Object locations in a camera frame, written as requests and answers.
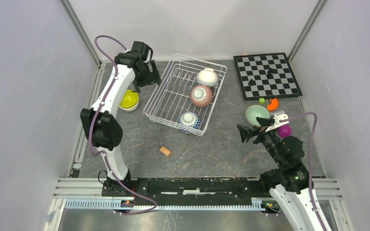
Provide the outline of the pale green ceramic bowl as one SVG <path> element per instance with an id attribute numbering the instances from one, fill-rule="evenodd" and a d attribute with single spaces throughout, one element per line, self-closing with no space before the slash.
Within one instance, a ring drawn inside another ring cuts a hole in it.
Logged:
<path id="1" fill-rule="evenodd" d="M 270 113 L 265 107 L 261 105 L 252 105 L 247 108 L 245 112 L 245 117 L 251 125 L 260 126 L 257 118 L 269 118 Z"/>

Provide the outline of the yellow bowl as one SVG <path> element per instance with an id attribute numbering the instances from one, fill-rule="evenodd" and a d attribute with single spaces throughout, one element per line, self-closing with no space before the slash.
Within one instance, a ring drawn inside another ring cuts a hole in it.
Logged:
<path id="1" fill-rule="evenodd" d="M 137 105 L 139 102 L 139 94 L 131 90 L 126 90 L 119 104 L 120 108 L 129 109 Z"/>

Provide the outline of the plain white bowl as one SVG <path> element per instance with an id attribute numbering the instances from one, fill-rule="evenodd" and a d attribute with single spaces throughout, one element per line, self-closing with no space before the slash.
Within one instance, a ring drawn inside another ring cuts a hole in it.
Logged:
<path id="1" fill-rule="evenodd" d="M 131 111 L 134 111 L 137 109 L 137 107 L 139 106 L 139 101 L 136 102 L 136 104 L 134 104 L 133 106 L 131 107 L 121 107 L 119 106 L 119 108 L 125 112 L 131 112 Z"/>

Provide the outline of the red floral patterned bowl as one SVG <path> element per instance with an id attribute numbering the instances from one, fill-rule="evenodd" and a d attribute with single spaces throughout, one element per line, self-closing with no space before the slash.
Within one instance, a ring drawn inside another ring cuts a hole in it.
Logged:
<path id="1" fill-rule="evenodd" d="M 212 90 L 204 85 L 195 86 L 190 92 L 190 99 L 196 107 L 206 107 L 213 98 Z"/>

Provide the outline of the blue white patterned bowl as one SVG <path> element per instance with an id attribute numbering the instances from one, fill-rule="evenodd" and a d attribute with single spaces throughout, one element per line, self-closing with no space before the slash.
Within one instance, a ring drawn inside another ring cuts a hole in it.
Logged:
<path id="1" fill-rule="evenodd" d="M 181 132 L 186 134 L 191 134 L 191 131 L 189 130 L 190 128 L 199 129 L 201 126 L 201 120 L 199 116 L 191 111 L 182 113 L 179 116 L 177 123 L 187 127 L 187 129 L 179 128 Z"/>

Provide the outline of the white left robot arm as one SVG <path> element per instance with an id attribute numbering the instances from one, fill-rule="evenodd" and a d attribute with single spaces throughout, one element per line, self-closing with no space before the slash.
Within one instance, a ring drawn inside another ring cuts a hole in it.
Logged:
<path id="1" fill-rule="evenodd" d="M 99 98 L 80 113 L 90 149 L 96 150 L 95 155 L 100 155 L 105 163 L 107 179 L 104 184 L 120 196 L 132 191 L 132 183 L 120 150 L 123 130 L 116 119 L 117 111 L 130 86 L 134 92 L 140 93 L 142 87 L 161 83 L 152 56 L 153 50 L 149 45 L 134 41 L 130 50 L 114 58 L 110 77 Z"/>

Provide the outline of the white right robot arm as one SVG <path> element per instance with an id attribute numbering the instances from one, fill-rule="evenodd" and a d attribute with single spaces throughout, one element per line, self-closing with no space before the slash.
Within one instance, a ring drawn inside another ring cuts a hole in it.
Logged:
<path id="1" fill-rule="evenodd" d="M 243 143 L 255 138 L 253 143 L 261 143 L 277 165 L 260 175 L 260 193 L 274 198 L 295 231 L 329 231 L 328 221 L 319 208 L 312 168 L 302 163 L 303 142 L 294 136 L 283 139 L 277 136 L 277 130 L 290 121 L 286 114 L 279 114 L 258 117 L 259 127 L 237 124 L 237 128 Z"/>

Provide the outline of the orange curved plastic piece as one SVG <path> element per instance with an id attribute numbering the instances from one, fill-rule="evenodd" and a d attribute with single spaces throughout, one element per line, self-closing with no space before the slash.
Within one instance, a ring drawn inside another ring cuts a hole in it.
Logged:
<path id="1" fill-rule="evenodd" d="M 269 100 L 269 104 L 266 106 L 268 111 L 274 111 L 278 108 L 278 100 L 277 98 L 273 98 Z"/>

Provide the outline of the magenta plastic scoop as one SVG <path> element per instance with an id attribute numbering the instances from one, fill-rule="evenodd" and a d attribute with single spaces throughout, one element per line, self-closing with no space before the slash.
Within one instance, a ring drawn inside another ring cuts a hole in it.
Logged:
<path id="1" fill-rule="evenodd" d="M 284 138 L 290 136 L 291 133 L 292 133 L 292 129 L 289 126 L 289 124 L 285 124 L 285 125 L 279 127 L 278 130 L 277 130 L 277 134 L 281 139 L 284 139 Z"/>

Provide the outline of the black chess piece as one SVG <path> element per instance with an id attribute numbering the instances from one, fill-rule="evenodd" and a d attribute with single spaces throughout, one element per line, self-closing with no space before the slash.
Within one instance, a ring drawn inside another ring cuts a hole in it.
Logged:
<path id="1" fill-rule="evenodd" d="M 248 82 L 248 85 L 249 86 L 255 86 L 256 85 L 255 80 L 254 79 L 250 79 L 249 82 Z"/>
<path id="2" fill-rule="evenodd" d="M 267 75 L 272 75 L 273 74 L 273 72 L 274 72 L 274 69 L 273 68 L 270 68 L 270 69 L 268 69 L 268 71 L 267 71 Z"/>

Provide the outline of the black white chessboard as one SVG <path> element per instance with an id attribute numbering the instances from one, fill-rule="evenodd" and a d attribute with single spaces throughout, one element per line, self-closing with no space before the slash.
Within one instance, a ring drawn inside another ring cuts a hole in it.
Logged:
<path id="1" fill-rule="evenodd" d="M 233 59 L 244 100 L 303 95 L 286 53 L 238 55 Z M 267 75 L 270 68 L 274 72 Z M 248 85 L 250 79 L 255 80 L 255 86 Z"/>

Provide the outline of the white ribbed bowl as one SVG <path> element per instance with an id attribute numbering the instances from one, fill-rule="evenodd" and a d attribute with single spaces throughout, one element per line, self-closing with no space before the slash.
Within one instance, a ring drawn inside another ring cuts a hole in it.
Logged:
<path id="1" fill-rule="evenodd" d="M 200 85 L 214 87 L 218 84 L 219 78 L 212 68 L 204 68 L 197 74 L 196 82 Z"/>

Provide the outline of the tan wooden block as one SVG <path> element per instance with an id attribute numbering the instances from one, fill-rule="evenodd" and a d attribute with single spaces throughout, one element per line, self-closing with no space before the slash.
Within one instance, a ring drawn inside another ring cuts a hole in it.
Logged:
<path id="1" fill-rule="evenodd" d="M 167 149 L 166 147 L 164 147 L 164 146 L 162 146 L 160 149 L 159 149 L 159 151 L 161 152 L 161 153 L 163 153 L 165 156 L 170 156 L 171 155 L 171 151 L 169 150 L 169 149 Z"/>

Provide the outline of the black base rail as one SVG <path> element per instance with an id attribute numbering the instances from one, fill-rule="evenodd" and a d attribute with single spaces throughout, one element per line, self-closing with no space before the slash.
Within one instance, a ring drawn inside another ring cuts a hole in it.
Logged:
<path id="1" fill-rule="evenodd" d="M 209 206 L 250 205 L 252 198 L 269 198 L 257 178 L 136 178 L 121 186 L 101 180 L 102 196 L 121 197 L 124 205 Z"/>

